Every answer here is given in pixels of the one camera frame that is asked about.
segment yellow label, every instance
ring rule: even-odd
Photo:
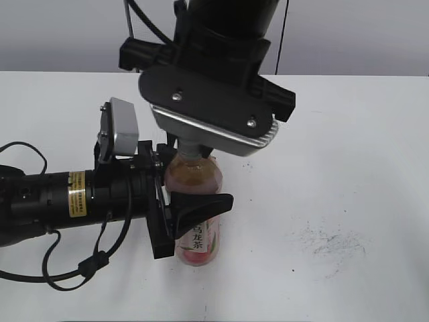
[[[68,184],[68,213],[70,217],[86,216],[85,171],[70,172]]]

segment black cable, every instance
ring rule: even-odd
[[[106,216],[106,219],[104,220],[103,224],[101,225],[100,234],[99,234],[99,236],[97,238],[97,241],[95,242],[95,246],[94,246],[94,250],[93,250],[93,256],[91,257],[91,258],[94,258],[94,260],[97,260],[97,254],[99,253],[100,239],[101,239],[101,236],[104,234],[104,232],[106,230],[106,225],[109,222],[109,219],[110,219],[110,217]],[[43,257],[43,261],[42,261],[42,276],[44,277],[45,281],[49,284],[49,286],[51,286],[52,288],[54,288],[56,290],[59,290],[59,291],[62,291],[62,292],[67,292],[67,291],[71,291],[71,290],[77,290],[78,288],[80,288],[81,286],[84,286],[87,282],[89,282],[92,277],[94,277],[95,272],[98,270],[98,266],[93,269],[93,271],[91,272],[91,274],[85,276],[85,279],[79,285],[77,285],[77,286],[70,287],[70,288],[64,288],[64,287],[59,286],[58,284],[56,284],[51,279],[51,276],[48,273],[48,260],[49,260],[49,257],[51,256],[52,252],[54,251],[55,247],[60,243],[61,233],[58,230],[54,230],[51,233],[55,233],[57,235],[57,239],[51,245],[51,247],[48,248],[48,251],[46,252],[45,256]]]
[[[8,144],[2,146],[0,148],[0,153],[2,153],[4,150],[6,150],[12,146],[26,146],[26,147],[32,149],[34,152],[36,152],[44,161],[44,167],[43,167],[42,171],[40,172],[40,175],[44,175],[46,173],[46,170],[48,169],[48,161],[46,160],[45,156],[36,147],[34,147],[33,145],[31,145],[27,142],[16,141],[16,142],[11,142],[11,143],[8,143]],[[74,278],[78,275],[79,275],[79,271],[74,270],[72,272],[68,272],[65,274],[51,276],[51,279],[54,282],[58,282],[61,280],[68,280],[70,278]],[[8,273],[8,272],[4,272],[2,270],[0,270],[0,278],[3,278],[5,280],[12,280],[14,282],[24,282],[24,283],[45,283],[46,282],[46,280],[43,276],[26,276],[26,275],[12,274],[12,273]]]
[[[128,229],[129,226],[131,224],[131,219],[133,218],[133,191],[131,188],[131,180],[129,178],[129,176],[125,173],[125,171],[127,171],[125,168],[123,168],[124,170],[124,175],[127,181],[127,192],[128,192],[128,207],[127,207],[127,213],[125,214],[125,220],[122,226],[122,230],[121,233],[119,234],[119,237],[116,239],[116,242],[113,244],[113,246],[111,247],[111,249],[109,251],[107,251],[107,255],[108,257],[111,257],[117,250],[119,247],[121,247],[125,236],[128,233]]]
[[[48,168],[48,161],[46,160],[44,155],[37,148],[35,148],[34,146],[32,146],[29,143],[11,142],[9,144],[6,144],[5,146],[0,147],[0,152],[3,152],[4,150],[10,148],[11,146],[16,146],[16,145],[27,146],[27,147],[31,148],[33,151],[35,151],[37,154],[39,154],[41,156],[41,158],[44,160],[44,167],[43,167],[43,170],[40,174],[41,175],[45,174],[46,169]],[[91,256],[88,260],[91,260],[92,258],[97,257],[100,253],[103,253],[105,255],[105,258],[109,259],[118,250],[118,248],[121,246],[121,244],[125,240],[125,236],[127,235],[127,232],[129,230],[129,226],[131,224],[131,219],[132,219],[132,213],[133,213],[132,193],[133,192],[131,190],[131,181],[129,179],[129,176],[126,173],[126,170],[124,170],[124,176],[125,176],[126,182],[127,182],[128,207],[127,207],[127,212],[125,214],[125,220],[124,220],[124,224],[122,226],[121,233],[119,234],[119,237],[117,238],[116,242],[113,244],[113,246],[110,248],[110,250],[107,253],[98,251],[101,236],[105,231],[107,222],[111,218],[110,216],[106,217],[105,222],[103,222],[103,224],[101,226],[101,232],[99,234],[99,237],[97,238],[97,241],[95,243],[93,256]],[[48,248],[48,251],[46,252],[46,254],[44,256],[43,264],[42,264],[42,275],[43,276],[27,276],[27,275],[20,275],[20,274],[12,274],[12,273],[0,270],[0,278],[5,279],[5,280],[11,280],[14,282],[48,283],[50,286],[54,287],[57,290],[75,290],[76,288],[81,287],[82,285],[86,284],[93,276],[85,277],[85,280],[80,285],[75,286],[74,288],[62,288],[61,286],[58,286],[54,283],[54,282],[60,282],[63,280],[68,280],[68,279],[74,278],[76,276],[82,275],[82,272],[79,270],[74,270],[72,272],[68,272],[68,273],[61,274],[61,275],[50,276],[48,274],[48,269],[47,269],[48,259],[50,257],[50,254],[54,250],[54,248],[58,245],[58,243],[61,240],[61,233],[59,231],[55,230],[55,231],[52,231],[51,233],[56,233],[58,237],[57,237],[57,240],[51,245],[51,247]]]
[[[27,148],[32,149],[35,153],[39,154],[40,158],[42,158],[44,161],[44,166],[43,166],[43,169],[40,172],[40,174],[41,175],[45,174],[46,169],[48,169],[48,161],[46,160],[44,155],[37,148],[35,148],[34,146],[32,146],[31,144],[29,144],[27,142],[16,141],[16,142],[8,143],[5,146],[2,146],[0,148],[0,153],[2,153],[4,150],[10,148],[11,146],[26,146]]]
[[[155,34],[163,43],[173,47],[179,48],[169,37],[167,37],[161,30],[154,25],[154,23],[147,17],[147,15],[140,9],[137,3],[134,0],[126,0],[135,14],[140,18],[140,20],[150,29],[151,32]]]
[[[61,240],[61,233],[58,230],[54,230],[51,233],[55,233],[57,235],[56,241],[49,247],[48,251],[46,252],[43,262],[42,262],[42,275],[45,278],[46,282],[54,289],[66,292],[71,290],[76,290],[82,286],[84,286],[87,282],[91,280],[92,277],[94,277],[97,270],[100,268],[106,266],[109,263],[109,258],[119,249],[123,241],[125,240],[125,236],[128,233],[129,226],[131,224],[132,219],[132,213],[133,213],[133,199],[132,199],[132,191],[131,191],[131,181],[129,179],[129,176],[126,173],[125,168],[123,168],[124,176],[126,178],[127,182],[127,192],[128,192],[128,207],[127,207],[127,213],[125,214],[125,220],[124,224],[122,226],[121,233],[119,234],[119,237],[116,239],[116,242],[113,244],[111,249],[105,253],[105,252],[99,252],[99,244],[101,240],[101,236],[104,234],[106,230],[107,223],[111,219],[110,215],[106,216],[105,221],[101,225],[101,230],[99,237],[97,238],[97,241],[95,242],[93,255],[86,259],[85,261],[81,262],[79,264],[79,268],[82,268],[82,270],[79,272],[81,275],[85,277],[85,279],[77,286],[71,287],[71,288],[64,288],[59,285],[57,285],[50,277],[48,273],[48,260],[51,256],[52,251],[54,248],[58,245],[58,243]]]
[[[275,74],[276,75],[277,75],[277,73],[279,71],[279,63],[280,63],[280,58],[282,56],[284,30],[285,30],[285,27],[286,27],[286,18],[288,16],[288,11],[289,11],[289,0],[286,0],[286,8],[285,8],[285,11],[284,11],[284,18],[283,18],[282,37],[280,38],[280,47],[279,47],[279,52],[278,52],[278,55],[277,55],[277,64],[275,66]]]
[[[131,15],[129,14],[129,4],[127,0],[123,0],[125,6],[125,17],[127,19],[128,36],[134,38],[133,24],[131,23]]]

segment silver metal plate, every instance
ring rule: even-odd
[[[278,122],[273,119],[268,133],[253,139],[163,107],[152,105],[151,109],[158,126],[168,133],[236,156],[248,156],[266,147],[279,129]]]
[[[113,154],[133,156],[139,141],[139,126],[134,104],[112,97]]]

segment screw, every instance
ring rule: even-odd
[[[172,100],[175,102],[180,102],[181,100],[183,100],[183,97],[181,96],[180,93],[174,93],[172,95]]]
[[[247,126],[254,129],[256,127],[257,123],[255,119],[250,119],[249,121],[247,121]]]

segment white table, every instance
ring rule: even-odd
[[[0,280],[1,320],[427,321],[429,78],[270,79],[296,91],[297,108],[266,150],[216,152],[235,206],[214,262],[153,260],[138,219],[80,290]],[[164,140],[136,74],[2,72],[1,144],[35,144],[50,172],[91,169],[99,106],[111,96],[135,103],[142,140]],[[25,148],[0,163],[42,168]],[[120,226],[110,224],[104,249]],[[98,232],[65,230],[50,272],[75,269]],[[0,249],[0,268],[39,275],[53,240]]]

